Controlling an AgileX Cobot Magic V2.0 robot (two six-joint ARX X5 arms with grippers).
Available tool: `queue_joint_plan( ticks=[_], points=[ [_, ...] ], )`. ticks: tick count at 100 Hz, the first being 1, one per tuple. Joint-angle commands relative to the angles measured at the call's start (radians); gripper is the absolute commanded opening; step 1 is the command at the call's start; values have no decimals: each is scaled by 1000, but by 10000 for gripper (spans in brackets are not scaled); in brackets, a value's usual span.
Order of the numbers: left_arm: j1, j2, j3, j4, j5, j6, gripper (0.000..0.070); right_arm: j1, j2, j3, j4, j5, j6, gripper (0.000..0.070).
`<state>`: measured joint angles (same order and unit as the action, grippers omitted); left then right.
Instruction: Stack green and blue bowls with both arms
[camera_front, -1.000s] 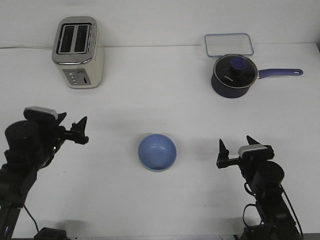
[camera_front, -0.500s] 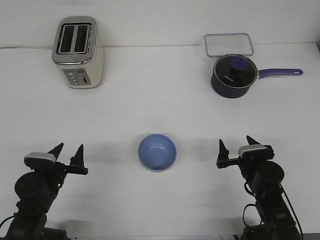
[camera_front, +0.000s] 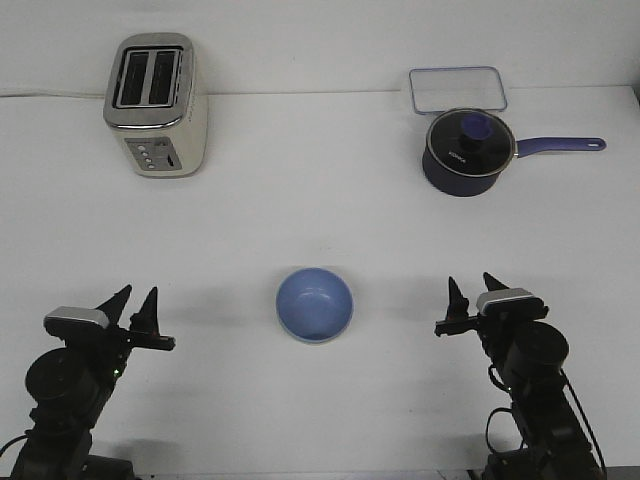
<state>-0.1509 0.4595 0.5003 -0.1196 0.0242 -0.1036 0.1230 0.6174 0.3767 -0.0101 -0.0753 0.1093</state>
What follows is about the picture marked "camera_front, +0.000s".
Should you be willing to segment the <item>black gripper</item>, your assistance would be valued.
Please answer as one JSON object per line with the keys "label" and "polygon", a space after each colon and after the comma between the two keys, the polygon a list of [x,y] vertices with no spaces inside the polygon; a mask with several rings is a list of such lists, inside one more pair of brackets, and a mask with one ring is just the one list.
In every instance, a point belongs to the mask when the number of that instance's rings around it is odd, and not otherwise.
{"label": "black gripper", "polygon": [[[488,293],[506,292],[509,287],[489,272],[483,273],[483,281]],[[502,330],[501,321],[488,317],[469,317],[469,300],[463,296],[453,277],[448,278],[448,299],[445,320],[435,324],[437,337],[454,336],[475,331],[480,339],[485,354],[492,360],[501,355]]]}
{"label": "black gripper", "polygon": [[134,348],[171,351],[174,337],[160,335],[158,288],[153,287],[140,310],[130,317],[129,330],[117,327],[130,298],[132,286],[124,286],[96,307],[101,327],[82,329],[64,339],[65,345],[79,352],[100,385],[114,385],[122,376]]}

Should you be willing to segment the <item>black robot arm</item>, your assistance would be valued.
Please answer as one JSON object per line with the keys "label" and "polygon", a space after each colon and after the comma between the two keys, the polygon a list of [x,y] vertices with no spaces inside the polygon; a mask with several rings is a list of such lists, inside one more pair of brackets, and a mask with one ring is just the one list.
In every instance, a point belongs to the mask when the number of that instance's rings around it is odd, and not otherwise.
{"label": "black robot arm", "polygon": [[91,454],[92,435],[131,351],[171,351],[161,334],[158,290],[152,288],[128,327],[119,324],[132,288],[125,286],[94,308],[60,306],[43,320],[61,348],[37,358],[25,386],[36,405],[31,429],[11,471],[13,479],[133,479],[131,461]]}
{"label": "black robot arm", "polygon": [[484,479],[605,479],[604,458],[575,391],[563,371],[564,335],[546,323],[544,301],[510,288],[489,273],[476,314],[454,279],[448,281],[446,316],[436,336],[477,333],[491,363],[491,382],[510,398],[521,436],[518,448],[490,450]]}

